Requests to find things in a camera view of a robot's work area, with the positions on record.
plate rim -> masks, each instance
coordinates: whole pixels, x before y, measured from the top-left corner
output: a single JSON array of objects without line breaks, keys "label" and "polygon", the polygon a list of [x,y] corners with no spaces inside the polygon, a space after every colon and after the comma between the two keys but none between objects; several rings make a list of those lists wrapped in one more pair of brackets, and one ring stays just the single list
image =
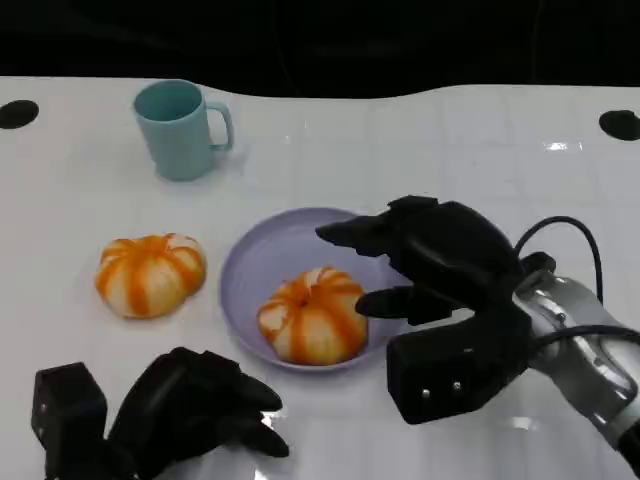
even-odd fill
[{"label": "plate rim", "polygon": [[[323,212],[334,212],[334,213],[339,213],[341,215],[345,216],[345,220],[348,218],[354,218],[357,217],[358,215],[354,212],[351,212],[349,210],[344,210],[341,208],[333,208],[333,207],[301,207],[301,208],[293,208],[293,209],[289,209],[289,210],[285,210],[284,212],[280,212],[277,213],[275,215],[272,215],[270,217],[265,218],[264,220],[256,223],[254,226],[252,226],[249,230],[247,230],[235,243],[234,245],[231,247],[231,249],[229,250],[229,253],[227,254],[227,258],[225,259],[224,263],[222,264],[222,269],[220,270],[220,275],[218,277],[218,304],[220,305],[220,309],[222,310],[222,316],[224,318],[225,323],[227,324],[227,328],[229,330],[231,330],[232,333],[232,337],[233,339],[239,343],[245,350],[249,351],[252,355],[255,355],[256,357],[261,358],[262,360],[264,360],[265,362],[274,364],[274,365],[278,365],[282,368],[287,368],[289,370],[297,370],[299,372],[309,372],[309,373],[322,373],[322,372],[329,372],[329,371],[335,371],[335,370],[341,370],[344,368],[349,368],[349,367],[353,367],[355,365],[358,365],[359,363],[363,362],[364,360],[367,359],[371,359],[372,357],[379,355],[381,353],[381,351],[383,350],[383,347],[385,347],[385,345],[379,345],[378,347],[373,348],[372,350],[369,350],[366,353],[363,354],[359,354],[356,355],[353,358],[350,358],[349,360],[345,360],[344,362],[340,362],[340,363],[335,363],[332,365],[299,365],[297,363],[290,363],[290,362],[285,362],[284,360],[280,360],[277,357],[269,357],[265,354],[263,354],[260,351],[255,350],[254,348],[252,348],[246,341],[245,339],[242,337],[242,335],[240,335],[239,330],[237,329],[237,327],[235,326],[235,324],[233,322],[231,322],[231,320],[229,319],[229,316],[227,315],[227,308],[225,307],[225,303],[223,302],[223,279],[225,278],[225,276],[227,276],[227,271],[230,268],[230,264],[231,264],[231,260],[237,256],[236,252],[240,249],[241,245],[247,241],[247,238],[252,235],[253,233],[255,233],[256,230],[264,228],[266,225],[268,225],[269,223],[272,223],[274,221],[277,221],[278,219],[280,219],[281,217],[288,217],[290,215],[296,214],[296,213],[300,213],[300,212],[309,212],[309,211],[323,211]],[[401,332],[402,330],[402,324],[398,325],[398,332]]]}]

white table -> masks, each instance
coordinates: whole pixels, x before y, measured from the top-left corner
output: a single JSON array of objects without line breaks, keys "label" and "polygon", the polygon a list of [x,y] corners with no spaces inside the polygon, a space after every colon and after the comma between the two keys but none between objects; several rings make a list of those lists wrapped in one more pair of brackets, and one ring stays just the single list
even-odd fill
[{"label": "white table", "polygon": [[[235,359],[273,386],[286,407],[271,420],[293,453],[272,461],[219,449],[165,478],[633,478],[535,372],[479,412],[409,427],[386,393],[383,358],[322,377],[269,367],[230,340],[216,292],[231,245],[269,215],[310,205],[376,212],[397,196],[427,194],[468,202],[514,240],[542,216],[586,221],[602,248],[605,304],[640,328],[640,147],[598,127],[601,112],[640,105],[640,90],[462,86],[327,101],[207,89],[229,104],[237,148],[213,174],[175,184],[154,174],[131,114],[148,82],[0,80],[0,104],[40,106],[31,125],[0,131],[0,478],[43,478],[29,426],[36,370],[84,361],[112,419],[143,369],[177,345]],[[169,319],[115,318],[93,287],[99,252],[112,238],[165,231],[200,240],[204,288]],[[578,233],[551,228],[533,248],[593,286]]]}]

mug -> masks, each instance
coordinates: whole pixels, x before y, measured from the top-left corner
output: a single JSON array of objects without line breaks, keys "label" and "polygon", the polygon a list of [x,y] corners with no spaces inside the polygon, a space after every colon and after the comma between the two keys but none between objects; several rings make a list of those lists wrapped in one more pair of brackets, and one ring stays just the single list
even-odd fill
[{"label": "mug", "polygon": [[[186,80],[162,80],[138,93],[133,110],[144,135],[156,171],[169,180],[193,180],[214,165],[215,152],[233,147],[229,109],[220,102],[206,102],[200,89]],[[222,114],[227,143],[212,145],[207,110]]]}]

lavender plate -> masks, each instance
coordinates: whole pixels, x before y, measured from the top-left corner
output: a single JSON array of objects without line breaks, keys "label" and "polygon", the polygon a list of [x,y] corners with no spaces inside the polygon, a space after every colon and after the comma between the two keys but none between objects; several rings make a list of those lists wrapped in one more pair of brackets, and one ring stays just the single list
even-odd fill
[{"label": "lavender plate", "polygon": [[401,320],[369,319],[367,346],[351,360],[329,366],[284,362],[258,329],[256,314],[283,282],[305,270],[332,265],[349,273],[366,292],[405,283],[388,265],[387,257],[361,257],[348,248],[324,242],[315,228],[353,218],[332,208],[302,208],[271,217],[251,229],[233,247],[220,276],[220,305],[231,332],[241,345],[263,360],[282,367],[323,372],[353,366],[380,351],[401,333]]}]

mug handle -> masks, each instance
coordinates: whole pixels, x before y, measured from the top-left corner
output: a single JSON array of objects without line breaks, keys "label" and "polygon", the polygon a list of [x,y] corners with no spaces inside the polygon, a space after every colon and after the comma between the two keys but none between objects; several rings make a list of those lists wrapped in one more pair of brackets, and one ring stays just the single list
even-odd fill
[{"label": "mug handle", "polygon": [[229,109],[224,103],[220,102],[206,102],[207,110],[217,110],[222,114],[222,118],[224,120],[224,124],[227,127],[227,143],[223,143],[221,145],[209,145],[211,150],[215,150],[217,152],[228,152],[233,148],[233,123],[231,123],[231,114],[229,113]]}]

